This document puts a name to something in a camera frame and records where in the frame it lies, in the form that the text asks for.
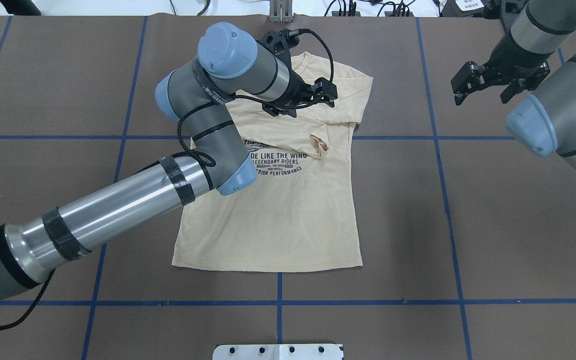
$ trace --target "metal base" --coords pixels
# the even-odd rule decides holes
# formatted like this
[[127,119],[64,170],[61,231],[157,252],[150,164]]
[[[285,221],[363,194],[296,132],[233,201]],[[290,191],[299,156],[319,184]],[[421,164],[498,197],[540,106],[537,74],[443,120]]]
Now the metal base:
[[212,360],[343,360],[342,344],[220,345]]

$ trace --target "gray arm segment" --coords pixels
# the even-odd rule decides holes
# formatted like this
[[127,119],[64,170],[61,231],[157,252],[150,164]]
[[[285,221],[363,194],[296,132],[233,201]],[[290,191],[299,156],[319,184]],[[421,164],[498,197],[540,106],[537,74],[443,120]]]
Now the gray arm segment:
[[[298,75],[290,73],[246,32],[224,23],[211,28],[205,37],[213,43],[199,44],[199,61],[215,86],[229,94],[243,89],[266,101],[289,94],[289,85]],[[248,41],[234,44],[235,53],[244,54],[226,59],[229,63],[222,61],[227,54],[220,52],[224,49],[215,47],[214,41],[219,43],[223,35],[234,38],[233,29],[239,39]],[[224,76],[232,71],[236,75]],[[199,84],[193,64],[188,63],[160,83],[156,100],[167,116],[179,120],[179,116],[214,101],[214,97]],[[183,123],[196,150],[214,158],[215,166],[204,166],[187,155],[165,157],[146,170],[49,210],[28,223],[0,226],[0,299],[36,287],[53,269],[86,256],[122,233],[182,207],[213,188],[228,195],[253,182],[256,169],[232,120],[226,107],[216,104],[188,116]]]

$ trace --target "black cable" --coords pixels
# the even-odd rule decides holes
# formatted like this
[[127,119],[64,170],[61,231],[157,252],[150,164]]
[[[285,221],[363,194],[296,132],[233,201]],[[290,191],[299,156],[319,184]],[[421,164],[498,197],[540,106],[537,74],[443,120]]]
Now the black cable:
[[332,7],[332,5],[336,2],[337,0],[332,0],[330,1],[330,3],[328,4],[328,7],[326,8],[326,13],[324,13],[324,16],[328,16],[328,12],[330,11],[330,8]]
[[[297,29],[297,31],[299,32],[299,35],[301,34],[311,34],[312,36],[314,36],[319,43],[324,47],[324,49],[326,50],[326,54],[328,56],[328,59],[330,61],[330,79],[329,84],[332,84],[333,81],[333,77],[335,74],[335,66],[333,64],[333,59],[332,59],[332,54],[330,53],[330,49],[329,47],[326,45],[326,43],[324,42],[324,40],[317,34],[317,32],[314,32],[311,29]],[[326,94],[328,92],[328,89],[330,87],[329,84],[325,84],[323,90],[321,91],[322,94]],[[250,101],[254,101],[256,103],[260,103],[260,104],[264,104],[264,105],[268,105],[270,107],[275,107],[277,109],[284,109],[284,110],[299,110],[299,109],[306,109],[308,107],[311,107],[313,105],[319,104],[320,102],[322,102],[322,99],[320,97],[316,96],[317,94],[315,94],[314,99],[310,102],[307,102],[305,104],[301,104],[301,105],[296,105],[296,106],[292,106],[292,105],[282,105],[282,104],[274,104],[272,102],[268,102],[268,101],[263,101],[260,100],[256,97],[252,97],[252,96],[246,96],[246,95],[235,95],[233,96],[233,98],[235,99],[246,99],[246,100],[250,100]]]
[[437,10],[439,11],[439,18],[442,18],[442,2],[439,0],[432,0],[432,2],[437,6]]
[[210,0],[206,0],[206,5],[203,7],[203,9],[201,9],[201,11],[199,11],[197,13],[197,16],[203,15],[206,13],[206,10],[208,10],[208,7],[210,6]]
[[53,269],[53,271],[50,271],[50,273],[48,274],[48,278],[46,278],[46,281],[43,283],[41,290],[39,290],[39,294],[37,294],[37,297],[34,298],[32,303],[30,304],[30,307],[28,307],[28,310],[26,310],[23,313],[23,315],[21,317],[19,317],[19,319],[17,321],[11,322],[11,323],[6,324],[6,325],[0,325],[0,331],[12,329],[15,326],[18,326],[19,324],[21,324],[25,321],[25,319],[28,317],[28,315],[30,315],[30,313],[33,312],[33,310],[35,309],[35,307],[39,303],[39,300],[41,300],[42,296],[44,296],[44,292],[46,292],[46,288],[48,287],[50,280],[53,278],[54,273],[55,273],[54,269]]
[[377,17],[379,18],[379,16],[382,14],[382,10],[384,9],[384,7],[386,7],[386,5],[392,5],[392,12],[395,12],[395,7],[397,6],[394,2],[392,1],[386,1],[383,4],[381,4],[381,8],[379,9],[379,12],[377,12]]
[[348,16],[356,16],[357,14],[357,2],[350,0],[350,10],[348,11]]

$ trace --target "electrical cable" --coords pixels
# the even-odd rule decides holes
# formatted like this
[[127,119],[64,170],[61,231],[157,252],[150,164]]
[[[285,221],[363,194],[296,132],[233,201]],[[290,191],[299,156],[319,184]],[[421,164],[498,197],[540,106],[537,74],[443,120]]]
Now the electrical cable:
[[206,5],[203,7],[203,9],[201,9],[201,11],[197,13],[197,16],[205,14],[206,11],[208,10],[208,7],[210,7],[210,0],[206,0]]
[[[321,94],[326,94],[329,90],[330,84],[332,84],[333,81],[333,77],[335,74],[335,68],[334,68],[334,64],[333,64],[333,59],[332,59],[332,54],[330,53],[330,49],[329,47],[326,45],[326,43],[324,42],[324,40],[317,34],[317,32],[314,32],[311,29],[297,29],[298,35],[301,34],[311,34],[313,37],[315,37],[315,39],[317,39],[319,41],[319,43],[324,47],[324,49],[326,50],[326,54],[328,57],[328,60],[330,62],[330,78],[329,78],[329,84],[325,84]],[[246,96],[246,95],[235,95],[234,96],[235,99],[247,99],[247,100],[251,100],[254,101],[256,103],[260,103],[260,104],[264,104],[264,105],[268,105],[271,107],[275,107],[277,109],[284,109],[284,110],[299,110],[299,109],[306,109],[308,107],[311,107],[313,105],[319,104],[320,102],[322,102],[322,98],[319,96],[317,97],[317,94],[315,94],[313,96],[313,100],[309,101],[305,104],[301,104],[301,105],[282,105],[282,104],[274,104],[272,102],[268,102],[268,101],[263,101],[260,100],[259,98],[256,97],[252,97],[252,96]]]
[[381,7],[379,9],[379,12],[377,12],[377,18],[379,18],[379,16],[382,14],[382,10],[384,9],[384,7],[386,7],[386,5],[392,5],[392,12],[395,12],[395,7],[397,6],[394,2],[392,1],[386,1],[383,4],[381,4]]
[[6,324],[6,325],[0,325],[0,331],[12,329],[15,326],[18,326],[19,324],[21,324],[25,321],[25,319],[28,317],[28,315],[30,315],[30,313],[33,312],[33,310],[35,309],[37,304],[39,304],[39,300],[41,300],[42,296],[44,296],[44,292],[46,292],[46,288],[48,287],[50,280],[53,278],[54,273],[55,273],[54,269],[53,269],[53,271],[50,271],[50,273],[48,274],[48,278],[46,278],[46,281],[43,283],[41,290],[39,290],[39,294],[37,294],[37,296],[34,298],[32,303],[30,304],[30,307],[28,307],[28,309],[23,313],[23,315],[21,317],[19,317],[19,319],[17,319],[17,321],[11,322],[11,323]]
[[386,7],[386,5],[392,5],[392,14],[390,14],[389,16],[407,18],[410,16],[410,5],[414,2],[416,2],[416,0],[412,0],[407,4],[403,0],[401,0],[401,2],[399,2],[398,4],[396,4],[393,1],[387,1],[384,3],[376,2],[373,5],[381,5],[379,12],[377,12],[377,16],[382,14],[382,10],[384,10],[384,7]]
[[437,6],[437,10],[439,11],[439,18],[443,18],[442,15],[442,2],[439,0],[432,0],[432,2]]
[[330,3],[328,4],[328,7],[326,8],[326,13],[324,13],[324,16],[328,16],[328,12],[330,11],[330,8],[332,7],[332,5],[336,2],[337,0],[332,0],[330,1]]

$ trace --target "brown table surface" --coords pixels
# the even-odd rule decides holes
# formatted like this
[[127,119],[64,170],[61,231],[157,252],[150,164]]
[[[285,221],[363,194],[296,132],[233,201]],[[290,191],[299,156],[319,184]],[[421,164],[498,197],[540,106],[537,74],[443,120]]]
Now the brown table surface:
[[[0,224],[179,150],[154,86],[212,23],[267,16],[0,17]],[[55,273],[0,359],[209,360],[217,344],[335,342],[348,360],[576,359],[576,172],[509,137],[502,88],[450,79],[503,32],[473,18],[296,16],[374,77],[352,146],[364,266],[238,273],[170,265],[181,210]],[[301,37],[294,54],[324,56]],[[576,34],[562,48],[576,52]],[[560,68],[558,54],[550,61]],[[18,318],[29,291],[0,301]]]

